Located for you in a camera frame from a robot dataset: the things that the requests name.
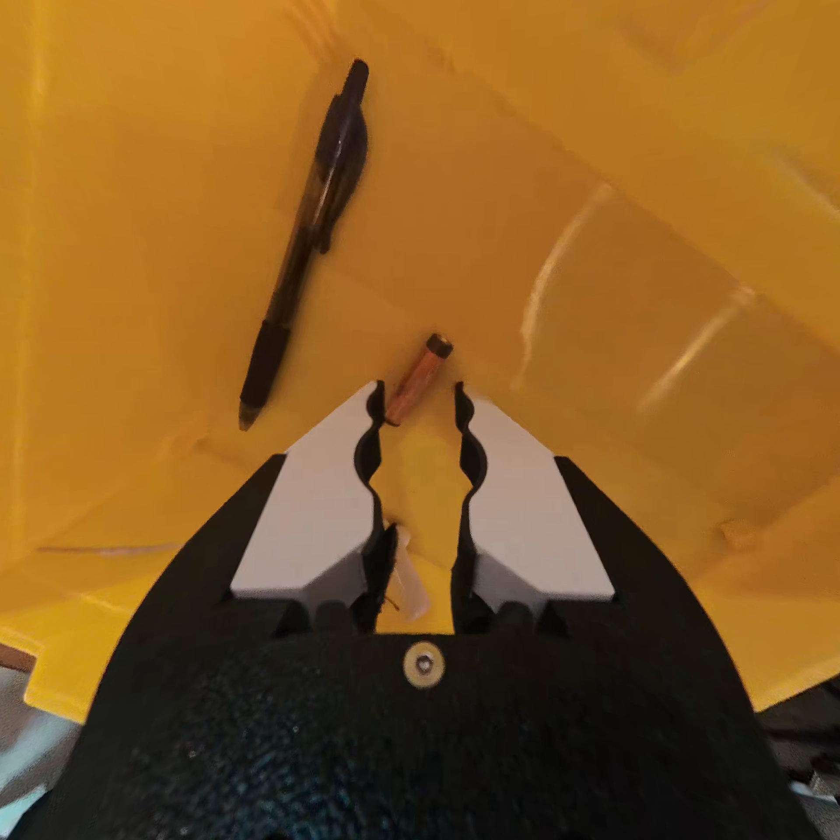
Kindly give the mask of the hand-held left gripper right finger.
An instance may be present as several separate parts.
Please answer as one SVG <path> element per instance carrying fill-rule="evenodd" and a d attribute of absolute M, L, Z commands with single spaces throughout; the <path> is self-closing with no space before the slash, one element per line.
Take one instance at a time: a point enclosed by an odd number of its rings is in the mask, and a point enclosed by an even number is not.
<path fill-rule="evenodd" d="M 567 634 L 561 606 L 614 585 L 553 452 L 495 403 L 454 388 L 469 480 L 450 602 L 456 634 Z"/>

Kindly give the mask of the copper black battery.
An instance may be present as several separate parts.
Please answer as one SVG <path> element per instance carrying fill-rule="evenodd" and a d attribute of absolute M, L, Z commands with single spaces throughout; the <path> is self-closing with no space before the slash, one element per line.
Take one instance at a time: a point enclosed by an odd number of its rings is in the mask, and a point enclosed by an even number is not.
<path fill-rule="evenodd" d="M 386 425 L 399 427 L 405 422 L 453 350 L 454 345 L 440 333 L 433 332 L 428 336 L 422 349 L 408 365 L 402 379 L 385 401 Z"/>

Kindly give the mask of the yellow plastic bin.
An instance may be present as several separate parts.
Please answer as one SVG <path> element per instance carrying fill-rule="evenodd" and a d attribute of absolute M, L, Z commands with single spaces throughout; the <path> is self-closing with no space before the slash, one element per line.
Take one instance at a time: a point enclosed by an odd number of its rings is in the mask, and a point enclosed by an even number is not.
<path fill-rule="evenodd" d="M 451 627 L 452 384 L 566 455 L 753 706 L 838 674 L 838 2 L 2 2 L 2 644 L 83 721 L 176 548 L 426 336 L 374 478 Z M 364 169 L 269 400 L 322 123 Z"/>

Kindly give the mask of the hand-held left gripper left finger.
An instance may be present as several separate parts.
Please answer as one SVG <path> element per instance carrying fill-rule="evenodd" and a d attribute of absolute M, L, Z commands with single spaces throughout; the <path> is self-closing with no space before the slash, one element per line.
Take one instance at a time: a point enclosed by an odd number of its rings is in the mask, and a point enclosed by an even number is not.
<path fill-rule="evenodd" d="M 384 382 L 371 381 L 289 447 L 231 580 L 234 597 L 294 602 L 312 623 L 340 604 L 361 633 L 375 630 L 396 551 L 371 487 L 384 401 Z"/>

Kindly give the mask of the black ballpoint pen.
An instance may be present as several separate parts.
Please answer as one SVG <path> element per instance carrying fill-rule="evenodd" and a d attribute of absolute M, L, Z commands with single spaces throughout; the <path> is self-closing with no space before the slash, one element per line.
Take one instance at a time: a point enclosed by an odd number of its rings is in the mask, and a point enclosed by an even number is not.
<path fill-rule="evenodd" d="M 362 104 L 370 70 L 355 59 L 322 123 L 295 224 L 250 355 L 238 406 L 249 430 L 268 403 L 295 327 L 312 261 L 329 252 L 333 231 L 360 182 L 369 149 Z"/>

